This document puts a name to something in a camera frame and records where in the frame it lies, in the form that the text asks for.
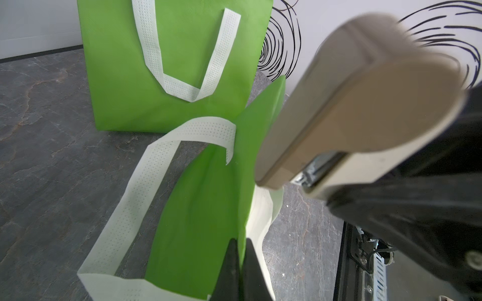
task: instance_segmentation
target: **perforated handle strap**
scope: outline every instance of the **perforated handle strap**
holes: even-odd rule
[[[226,148],[226,164],[233,157],[236,126],[218,117],[192,119],[150,144],[124,195],[78,271],[94,301],[193,301],[156,287],[144,279],[114,276],[161,184],[181,141],[200,141]]]
[[[137,27],[142,52],[144,53],[144,61],[164,91],[189,102],[194,102],[213,94],[231,52],[241,15],[227,8],[224,9],[216,45],[204,75],[201,89],[198,89],[164,74],[157,34],[155,0],[132,0],[132,7],[135,26]]]

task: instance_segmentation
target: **black baseboard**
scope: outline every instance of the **black baseboard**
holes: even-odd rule
[[[5,59],[1,59],[1,60],[0,60],[0,64],[1,64],[1,63],[6,63],[6,62],[11,62],[11,61],[28,59],[28,58],[31,58],[31,57],[48,55],[48,54],[52,54],[52,53],[59,53],[59,52],[77,50],[77,49],[81,49],[81,48],[84,48],[84,46],[83,46],[83,45],[77,45],[77,46],[65,47],[65,48],[60,48],[60,49],[54,49],[54,50],[48,50],[48,51],[42,51],[42,52],[36,52],[36,53],[30,53],[30,54],[24,54],[24,55],[19,55],[19,56],[14,56],[14,57],[7,57],[7,58],[5,58]]]

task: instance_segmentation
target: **black scribble drawing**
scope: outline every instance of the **black scribble drawing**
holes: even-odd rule
[[[298,62],[301,32],[294,9],[298,1],[274,0],[258,63],[258,69],[270,80],[275,80],[280,75],[288,78]]]
[[[465,73],[464,87],[480,78],[482,3],[445,1],[418,10],[400,20],[416,43],[455,58]]]

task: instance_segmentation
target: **green shopping bag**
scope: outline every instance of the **green shopping bag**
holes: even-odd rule
[[[281,77],[233,122],[195,118],[147,147],[119,205],[79,269],[79,278],[94,301],[206,300],[214,289],[229,240],[237,239],[242,262],[247,237],[253,241],[272,294],[261,246],[282,195],[277,193],[278,199],[272,200],[268,190],[255,186],[254,165],[281,109],[284,88],[285,78]],[[214,145],[207,146],[186,168],[171,193],[145,279],[115,277],[181,140]]]
[[[201,116],[233,120],[249,97],[271,6],[272,0],[78,0],[96,127],[168,132]],[[233,14],[240,17],[236,29]],[[199,88],[200,99],[182,99]]]

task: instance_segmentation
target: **stone countertop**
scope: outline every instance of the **stone countertop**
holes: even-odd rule
[[[260,72],[254,99],[269,80]],[[83,50],[0,64],[0,300],[90,300],[76,272],[161,134],[97,131]],[[117,275],[142,278],[182,142]],[[333,299],[343,222],[292,184],[263,250],[279,301]]]

